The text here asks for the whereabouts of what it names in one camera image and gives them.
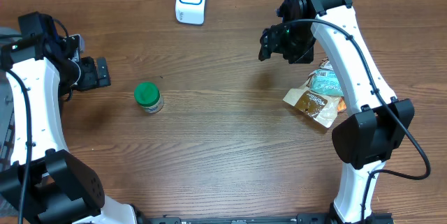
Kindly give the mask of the brown white snack bag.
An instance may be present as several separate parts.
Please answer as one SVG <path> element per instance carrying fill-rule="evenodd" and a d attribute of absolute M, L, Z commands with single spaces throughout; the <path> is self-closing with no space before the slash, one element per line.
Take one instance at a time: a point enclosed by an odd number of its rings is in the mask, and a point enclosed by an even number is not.
<path fill-rule="evenodd" d="M 321 63 L 318 65 L 318 68 L 322 69 L 322 70 L 331 70 L 331 71 L 333 71 L 333 67 L 332 67 L 328 57 L 324 58 L 321 61 Z"/>

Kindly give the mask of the green lid seasoning jar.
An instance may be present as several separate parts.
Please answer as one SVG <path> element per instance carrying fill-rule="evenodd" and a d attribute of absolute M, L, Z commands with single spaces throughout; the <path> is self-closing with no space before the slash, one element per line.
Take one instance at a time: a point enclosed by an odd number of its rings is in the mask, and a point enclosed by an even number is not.
<path fill-rule="evenodd" d="M 140 83 L 134 91 L 134 98 L 137 104 L 147 113 L 159 112 L 164 100 L 158 87 L 152 82 Z"/>

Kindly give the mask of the teal snack packet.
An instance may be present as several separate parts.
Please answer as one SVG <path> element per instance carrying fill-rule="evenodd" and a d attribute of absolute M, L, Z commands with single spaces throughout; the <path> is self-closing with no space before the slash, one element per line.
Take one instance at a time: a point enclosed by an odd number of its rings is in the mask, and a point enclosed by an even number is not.
<path fill-rule="evenodd" d="M 317 69 L 310 75 L 309 88 L 318 94 L 343 96 L 339 80 L 333 70 Z"/>

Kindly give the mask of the beige brown paper bag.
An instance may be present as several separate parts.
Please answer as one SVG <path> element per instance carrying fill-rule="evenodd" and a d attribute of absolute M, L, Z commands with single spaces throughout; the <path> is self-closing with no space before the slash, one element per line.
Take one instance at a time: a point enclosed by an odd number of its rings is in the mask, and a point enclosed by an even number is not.
<path fill-rule="evenodd" d="M 331 127 L 338 115 L 338 105 L 342 97 L 318 94 L 309 88 L 310 78 L 299 88 L 292 88 L 283 101 L 303 112 L 315 122 Z"/>

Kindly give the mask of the orange tissue pack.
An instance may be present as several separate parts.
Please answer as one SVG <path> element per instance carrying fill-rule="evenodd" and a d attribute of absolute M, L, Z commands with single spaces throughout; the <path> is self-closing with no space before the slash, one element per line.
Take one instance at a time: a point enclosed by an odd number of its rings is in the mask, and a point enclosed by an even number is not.
<path fill-rule="evenodd" d="M 341 113 L 344 112 L 346 110 L 346 103 L 344 101 L 344 98 L 341 97 L 337 106 L 337 112 Z"/>

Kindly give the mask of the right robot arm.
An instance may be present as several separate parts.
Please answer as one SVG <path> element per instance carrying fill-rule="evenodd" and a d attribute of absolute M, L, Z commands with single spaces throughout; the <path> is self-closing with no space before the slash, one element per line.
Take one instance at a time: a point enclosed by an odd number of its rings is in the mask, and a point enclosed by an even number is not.
<path fill-rule="evenodd" d="M 314 45 L 324 49 L 339 80 L 348 117 L 332 131 L 342 178 L 330 210 L 319 223 L 391 223 L 371 209 L 379 170 L 404 138 L 414 108 L 382 78 L 358 27 L 352 0 L 284 0 L 282 19 L 263 32 L 258 58 L 279 53 L 290 64 L 308 64 Z"/>

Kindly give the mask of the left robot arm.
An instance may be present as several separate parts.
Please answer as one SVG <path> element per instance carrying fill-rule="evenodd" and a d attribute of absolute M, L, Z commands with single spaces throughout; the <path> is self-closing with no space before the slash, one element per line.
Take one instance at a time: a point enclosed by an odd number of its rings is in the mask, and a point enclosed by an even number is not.
<path fill-rule="evenodd" d="M 106 60 L 84 57 L 78 34 L 58 34 L 59 20 L 20 16 L 19 36 L 1 48 L 13 95 L 15 145 L 1 173 L 1 195 L 29 223 L 144 223 L 131 204 L 108 197 L 97 173 L 72 155 L 60 105 L 74 91 L 110 85 Z"/>

